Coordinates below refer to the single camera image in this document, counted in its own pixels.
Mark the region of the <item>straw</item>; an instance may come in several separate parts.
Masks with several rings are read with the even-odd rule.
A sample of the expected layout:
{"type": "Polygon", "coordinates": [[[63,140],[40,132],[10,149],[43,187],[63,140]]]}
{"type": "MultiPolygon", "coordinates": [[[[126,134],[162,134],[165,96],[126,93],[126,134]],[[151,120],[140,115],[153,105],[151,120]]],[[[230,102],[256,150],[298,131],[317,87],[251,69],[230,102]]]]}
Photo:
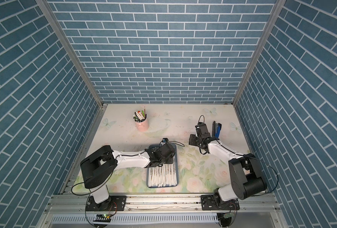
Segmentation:
{"type": "Polygon", "coordinates": [[[156,168],[152,168],[151,185],[156,185],[156,168]]]}
{"type": "Polygon", "coordinates": [[[151,187],[152,186],[152,176],[154,174],[154,169],[153,168],[149,168],[149,178],[148,178],[148,186],[151,187]]]}

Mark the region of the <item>black and blue stapler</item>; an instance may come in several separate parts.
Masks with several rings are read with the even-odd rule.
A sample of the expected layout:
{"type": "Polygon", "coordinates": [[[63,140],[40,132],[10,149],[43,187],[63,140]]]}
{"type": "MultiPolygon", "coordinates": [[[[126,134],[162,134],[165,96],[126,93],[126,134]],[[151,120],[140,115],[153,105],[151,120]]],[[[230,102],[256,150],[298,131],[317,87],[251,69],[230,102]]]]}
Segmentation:
{"type": "Polygon", "coordinates": [[[219,139],[221,129],[222,129],[222,124],[214,121],[212,123],[212,137],[219,139]]]}

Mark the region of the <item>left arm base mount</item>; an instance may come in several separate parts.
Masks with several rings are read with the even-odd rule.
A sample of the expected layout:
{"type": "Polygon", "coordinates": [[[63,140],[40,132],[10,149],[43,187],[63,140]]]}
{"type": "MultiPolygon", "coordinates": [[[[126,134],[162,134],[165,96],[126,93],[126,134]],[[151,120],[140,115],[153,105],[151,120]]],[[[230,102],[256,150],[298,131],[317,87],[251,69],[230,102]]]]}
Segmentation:
{"type": "Polygon", "coordinates": [[[85,206],[86,212],[90,211],[124,211],[127,196],[125,195],[112,195],[107,200],[96,203],[93,196],[89,196],[85,206]]]}

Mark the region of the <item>pink pen cup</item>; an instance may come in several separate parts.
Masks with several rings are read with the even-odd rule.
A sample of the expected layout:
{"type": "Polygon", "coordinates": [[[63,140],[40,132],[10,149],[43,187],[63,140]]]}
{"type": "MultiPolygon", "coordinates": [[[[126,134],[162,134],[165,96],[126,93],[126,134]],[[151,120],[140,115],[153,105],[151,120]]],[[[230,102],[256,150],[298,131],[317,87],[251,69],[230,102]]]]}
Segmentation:
{"type": "Polygon", "coordinates": [[[135,124],[139,132],[145,132],[149,128],[149,121],[147,118],[145,120],[142,120],[141,122],[135,122],[135,124]]]}

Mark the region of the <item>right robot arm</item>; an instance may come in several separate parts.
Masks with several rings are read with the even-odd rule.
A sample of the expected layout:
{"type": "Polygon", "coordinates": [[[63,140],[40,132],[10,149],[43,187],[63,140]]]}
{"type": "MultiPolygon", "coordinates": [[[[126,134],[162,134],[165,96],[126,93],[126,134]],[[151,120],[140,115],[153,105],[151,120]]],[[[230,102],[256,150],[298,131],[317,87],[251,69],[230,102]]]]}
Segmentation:
{"type": "Polygon", "coordinates": [[[225,146],[212,136],[204,122],[195,126],[196,134],[191,134],[189,145],[196,146],[202,154],[210,154],[229,167],[230,183],[216,190],[219,203],[235,199],[246,199],[267,188],[261,170],[261,161],[253,154],[243,154],[225,146]]]}

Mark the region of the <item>aluminium front rail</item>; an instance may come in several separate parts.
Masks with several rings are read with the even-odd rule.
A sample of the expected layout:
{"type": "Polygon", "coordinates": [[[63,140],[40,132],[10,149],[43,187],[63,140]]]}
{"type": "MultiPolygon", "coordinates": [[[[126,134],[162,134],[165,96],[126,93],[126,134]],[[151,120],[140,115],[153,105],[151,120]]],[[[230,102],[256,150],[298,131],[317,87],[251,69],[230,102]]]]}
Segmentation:
{"type": "MultiPolygon", "coordinates": [[[[119,213],[174,213],[202,212],[210,208],[210,212],[219,212],[213,201],[201,203],[201,193],[149,193],[128,194],[114,193],[111,197],[112,206],[102,206],[110,212],[119,213]]],[[[238,200],[238,212],[280,212],[280,206],[273,194],[253,196],[238,200]]],[[[46,212],[51,214],[81,214],[85,208],[93,205],[85,196],[71,194],[54,195],[47,205],[46,212]]]]}

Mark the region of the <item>blue plastic storage tray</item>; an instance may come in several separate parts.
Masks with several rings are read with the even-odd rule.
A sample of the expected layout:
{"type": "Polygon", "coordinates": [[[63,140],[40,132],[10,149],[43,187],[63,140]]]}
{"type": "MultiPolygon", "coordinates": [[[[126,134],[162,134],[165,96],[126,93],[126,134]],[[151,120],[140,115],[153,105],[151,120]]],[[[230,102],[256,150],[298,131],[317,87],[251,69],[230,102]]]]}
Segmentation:
{"type": "Polygon", "coordinates": [[[150,145],[149,148],[145,150],[148,153],[149,159],[150,159],[150,163],[146,167],[148,169],[147,179],[146,179],[147,186],[148,186],[148,178],[149,178],[149,168],[156,168],[156,185],[151,186],[151,187],[148,186],[149,188],[175,187],[179,184],[179,175],[177,171],[177,167],[178,167],[177,147],[174,144],[174,142],[168,141],[167,143],[172,144],[174,148],[176,149],[176,154],[173,158],[173,161],[174,161],[173,164],[164,164],[162,166],[156,166],[156,167],[153,166],[152,162],[154,160],[154,155],[153,155],[152,149],[154,147],[160,146],[160,143],[150,145]]]}

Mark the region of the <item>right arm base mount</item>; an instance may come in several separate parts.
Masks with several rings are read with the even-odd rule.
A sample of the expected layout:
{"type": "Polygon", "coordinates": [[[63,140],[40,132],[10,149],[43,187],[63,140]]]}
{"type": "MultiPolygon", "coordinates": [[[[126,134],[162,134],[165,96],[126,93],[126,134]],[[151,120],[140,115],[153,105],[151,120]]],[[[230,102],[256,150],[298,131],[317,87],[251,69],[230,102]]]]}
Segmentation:
{"type": "Polygon", "coordinates": [[[240,210],[237,199],[223,201],[218,195],[201,195],[201,208],[203,211],[238,211],[240,210]]]}

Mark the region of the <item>green circuit board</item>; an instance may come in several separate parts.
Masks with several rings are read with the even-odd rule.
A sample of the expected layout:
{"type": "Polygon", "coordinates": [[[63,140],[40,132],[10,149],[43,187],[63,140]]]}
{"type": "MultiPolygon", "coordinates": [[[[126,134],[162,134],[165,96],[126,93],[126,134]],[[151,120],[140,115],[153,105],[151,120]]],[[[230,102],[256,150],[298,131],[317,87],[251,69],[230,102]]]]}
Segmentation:
{"type": "Polygon", "coordinates": [[[97,214],[95,219],[93,220],[94,223],[109,223],[111,222],[112,217],[110,214],[97,214]]]}

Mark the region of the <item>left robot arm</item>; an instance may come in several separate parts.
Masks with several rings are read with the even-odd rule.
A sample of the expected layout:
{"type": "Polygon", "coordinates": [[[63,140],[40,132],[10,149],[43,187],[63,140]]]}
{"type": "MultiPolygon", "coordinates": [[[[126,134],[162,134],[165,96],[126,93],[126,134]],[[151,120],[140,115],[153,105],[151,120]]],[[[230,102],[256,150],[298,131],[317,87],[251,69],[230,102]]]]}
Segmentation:
{"type": "Polygon", "coordinates": [[[106,186],[115,170],[125,168],[154,168],[173,164],[177,147],[172,143],[154,144],[140,152],[120,152],[104,145],[80,162],[84,187],[91,191],[96,204],[110,199],[106,186]]]}

